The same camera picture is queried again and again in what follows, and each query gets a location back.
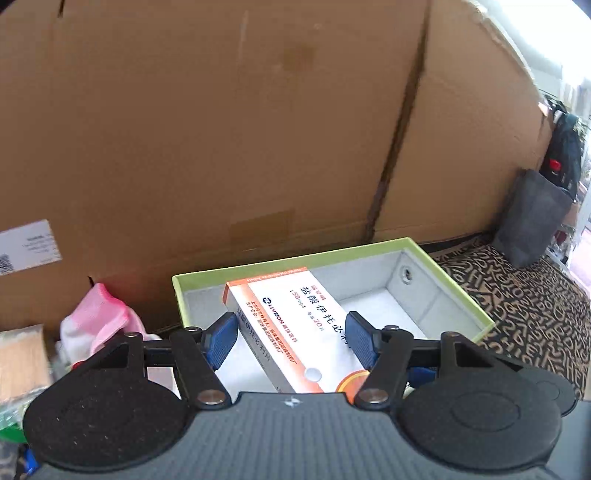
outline orange and white medicine box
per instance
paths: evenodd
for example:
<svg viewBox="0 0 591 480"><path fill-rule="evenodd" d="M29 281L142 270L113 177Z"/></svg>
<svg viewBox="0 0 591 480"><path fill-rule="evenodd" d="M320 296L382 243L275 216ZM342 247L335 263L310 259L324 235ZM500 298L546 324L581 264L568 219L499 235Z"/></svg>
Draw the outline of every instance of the orange and white medicine box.
<svg viewBox="0 0 591 480"><path fill-rule="evenodd" d="M228 282L223 301L278 392L352 400L365 381L345 339L346 312L307 268Z"/></svg>

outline open box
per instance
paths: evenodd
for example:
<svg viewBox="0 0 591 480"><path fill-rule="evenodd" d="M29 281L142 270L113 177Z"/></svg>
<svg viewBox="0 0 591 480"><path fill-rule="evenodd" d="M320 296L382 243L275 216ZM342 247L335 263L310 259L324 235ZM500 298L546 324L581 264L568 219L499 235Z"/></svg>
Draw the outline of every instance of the open box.
<svg viewBox="0 0 591 480"><path fill-rule="evenodd" d="M378 328L398 325L423 339L439 339L453 330L477 342L494 326L410 238L175 275L183 325L207 328L224 314L228 281L300 267L307 267L346 312L356 310ZM217 375L233 399L240 391L275 391L240 334Z"/></svg>

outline pink towel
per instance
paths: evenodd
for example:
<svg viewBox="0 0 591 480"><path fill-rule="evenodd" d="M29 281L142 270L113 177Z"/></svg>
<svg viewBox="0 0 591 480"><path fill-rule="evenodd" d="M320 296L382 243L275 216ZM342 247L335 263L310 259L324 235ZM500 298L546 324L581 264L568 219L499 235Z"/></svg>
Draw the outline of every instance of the pink towel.
<svg viewBox="0 0 591 480"><path fill-rule="evenodd" d="M138 315L111 295L102 283L95 284L74 312L60 326L60 337L73 364L96 353L119 330L139 332L151 339Z"/></svg>

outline black circular base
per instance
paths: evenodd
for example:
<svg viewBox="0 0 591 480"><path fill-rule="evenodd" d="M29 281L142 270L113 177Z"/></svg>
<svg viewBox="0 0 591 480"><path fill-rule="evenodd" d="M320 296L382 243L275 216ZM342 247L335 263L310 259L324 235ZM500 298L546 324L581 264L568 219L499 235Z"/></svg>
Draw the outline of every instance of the black circular base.
<svg viewBox="0 0 591 480"><path fill-rule="evenodd" d="M464 372L415 390L398 420L420 450L457 468L510 471L549 454L560 434L555 402L515 374Z"/></svg>
<svg viewBox="0 0 591 480"><path fill-rule="evenodd" d="M125 369L89 370L31 403L25 435L35 455L74 471L109 471L153 457L181 435L186 405Z"/></svg>
<svg viewBox="0 0 591 480"><path fill-rule="evenodd" d="M554 400L562 416L568 414L577 404L574 386L565 377L541 368L523 368L518 375L535 384L549 399Z"/></svg>

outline carpet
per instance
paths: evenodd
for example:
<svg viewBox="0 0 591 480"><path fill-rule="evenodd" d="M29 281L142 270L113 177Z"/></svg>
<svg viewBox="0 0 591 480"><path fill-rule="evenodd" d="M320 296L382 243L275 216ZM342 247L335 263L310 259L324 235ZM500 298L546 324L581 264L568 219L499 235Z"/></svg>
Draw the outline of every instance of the carpet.
<svg viewBox="0 0 591 480"><path fill-rule="evenodd" d="M562 375L582 398L591 339L586 292L550 260L517 269L481 242L431 254L496 322L480 344Z"/></svg>

